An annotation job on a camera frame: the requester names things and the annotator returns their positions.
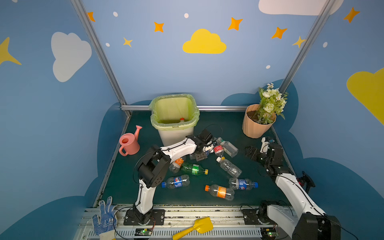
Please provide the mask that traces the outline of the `clear bottle blue label white cap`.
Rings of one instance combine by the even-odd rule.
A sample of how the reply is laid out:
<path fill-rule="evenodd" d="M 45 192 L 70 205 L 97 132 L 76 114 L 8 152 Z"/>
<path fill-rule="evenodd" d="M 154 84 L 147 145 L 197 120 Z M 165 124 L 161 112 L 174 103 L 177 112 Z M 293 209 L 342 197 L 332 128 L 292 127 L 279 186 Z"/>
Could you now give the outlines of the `clear bottle blue label white cap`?
<path fill-rule="evenodd" d="M 196 160 L 197 162 L 200 162 L 202 160 L 207 159 L 210 153 L 210 151 L 200 151 L 190 154 L 189 157 L 191 160 Z"/>

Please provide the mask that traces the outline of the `clear bottle white cap green label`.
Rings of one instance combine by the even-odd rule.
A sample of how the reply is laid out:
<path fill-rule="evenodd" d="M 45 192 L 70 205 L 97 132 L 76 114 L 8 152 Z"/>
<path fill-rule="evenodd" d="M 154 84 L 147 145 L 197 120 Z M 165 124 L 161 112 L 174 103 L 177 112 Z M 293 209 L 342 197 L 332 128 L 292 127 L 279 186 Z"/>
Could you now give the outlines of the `clear bottle white cap green label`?
<path fill-rule="evenodd" d="M 234 158 L 238 152 L 239 149 L 235 147 L 231 142 L 223 140 L 221 137 L 218 137 L 216 139 L 216 143 L 223 147 L 224 151 L 231 157 Z"/>

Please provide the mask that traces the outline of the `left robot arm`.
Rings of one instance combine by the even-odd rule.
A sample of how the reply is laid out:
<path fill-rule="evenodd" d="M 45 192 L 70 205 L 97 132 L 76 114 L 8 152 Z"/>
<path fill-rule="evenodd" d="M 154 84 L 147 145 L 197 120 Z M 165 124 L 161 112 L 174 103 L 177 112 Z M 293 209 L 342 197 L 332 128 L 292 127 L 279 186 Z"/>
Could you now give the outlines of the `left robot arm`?
<path fill-rule="evenodd" d="M 203 131 L 197 136 L 186 136 L 182 141 L 170 146 L 154 145 L 147 151 L 135 167 L 139 176 L 139 193 L 133 210 L 139 222 L 143 224 L 149 221 L 156 187 L 163 182 L 169 165 L 181 157 L 202 151 L 212 141 L 213 135 Z"/>

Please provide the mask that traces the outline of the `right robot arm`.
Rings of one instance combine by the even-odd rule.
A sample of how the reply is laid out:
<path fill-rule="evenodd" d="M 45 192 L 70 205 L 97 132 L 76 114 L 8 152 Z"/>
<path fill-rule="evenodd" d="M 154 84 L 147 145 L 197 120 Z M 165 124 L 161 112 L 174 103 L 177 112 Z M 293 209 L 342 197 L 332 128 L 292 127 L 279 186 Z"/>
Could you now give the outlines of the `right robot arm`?
<path fill-rule="evenodd" d="M 263 201 L 257 210 L 262 224 L 276 224 L 292 240 L 339 240 L 339 220 L 326 214 L 308 195 L 315 187 L 310 177 L 304 174 L 296 178 L 293 171 L 283 164 L 283 148 L 269 143 L 262 149 L 253 146 L 245 148 L 246 157 L 258 162 L 284 193 L 291 207 L 284 210 L 278 203 Z"/>

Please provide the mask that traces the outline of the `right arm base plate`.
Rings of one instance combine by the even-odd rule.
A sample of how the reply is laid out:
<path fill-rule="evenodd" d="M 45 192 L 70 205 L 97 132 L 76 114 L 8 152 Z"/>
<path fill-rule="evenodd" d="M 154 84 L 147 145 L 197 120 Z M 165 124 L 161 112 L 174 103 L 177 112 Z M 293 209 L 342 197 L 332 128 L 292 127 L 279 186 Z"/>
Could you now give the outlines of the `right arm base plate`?
<path fill-rule="evenodd" d="M 258 215 L 258 209 L 241 209 L 245 225 L 269 225 L 270 221 Z"/>

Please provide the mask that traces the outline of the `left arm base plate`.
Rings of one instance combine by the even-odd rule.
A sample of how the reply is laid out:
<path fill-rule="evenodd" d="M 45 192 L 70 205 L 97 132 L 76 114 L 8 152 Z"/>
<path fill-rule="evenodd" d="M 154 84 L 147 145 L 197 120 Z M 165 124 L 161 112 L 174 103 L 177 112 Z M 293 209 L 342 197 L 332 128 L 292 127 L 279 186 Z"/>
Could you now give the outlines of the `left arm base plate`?
<path fill-rule="evenodd" d="M 146 214 L 141 214 L 137 210 L 129 209 L 124 217 L 124 226 L 162 226 L 165 221 L 165 210 L 150 210 Z"/>

